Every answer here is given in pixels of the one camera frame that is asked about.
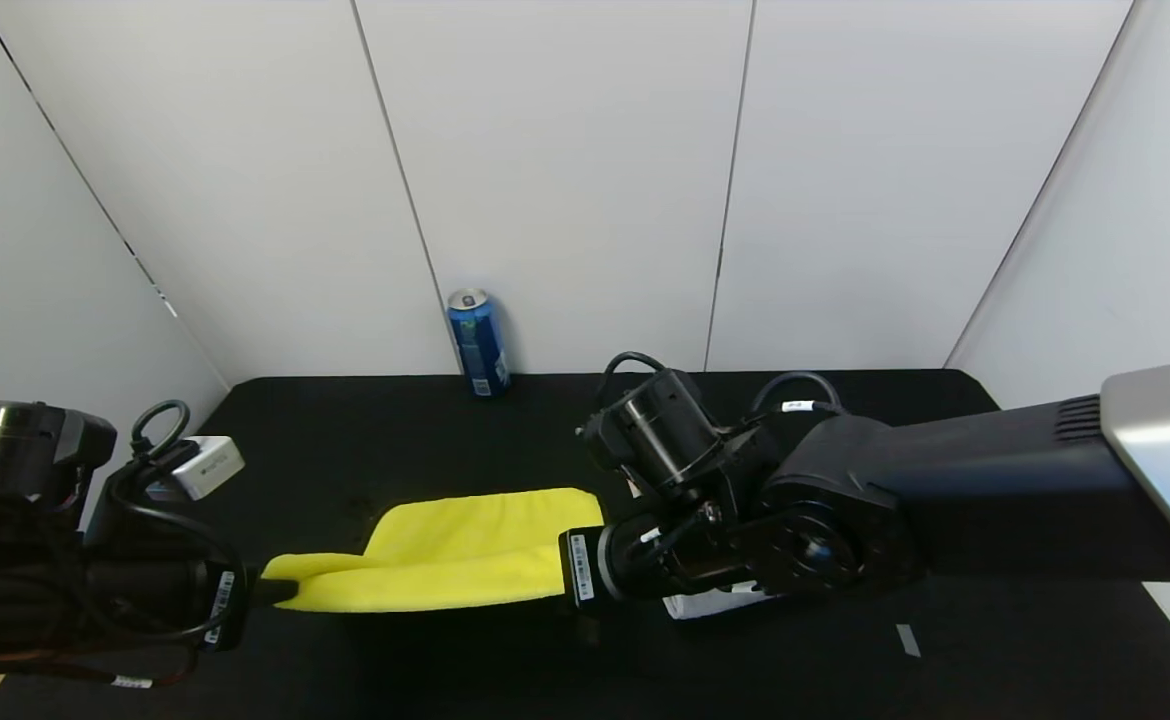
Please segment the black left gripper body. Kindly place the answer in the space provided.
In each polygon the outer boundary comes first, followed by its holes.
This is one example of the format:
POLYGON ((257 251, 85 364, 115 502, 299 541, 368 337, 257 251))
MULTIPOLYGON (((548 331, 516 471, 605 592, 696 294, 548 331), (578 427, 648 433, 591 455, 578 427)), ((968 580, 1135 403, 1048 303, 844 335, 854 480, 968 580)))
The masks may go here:
POLYGON ((85 650, 236 647, 253 568, 211 558, 92 558, 85 569, 85 650))

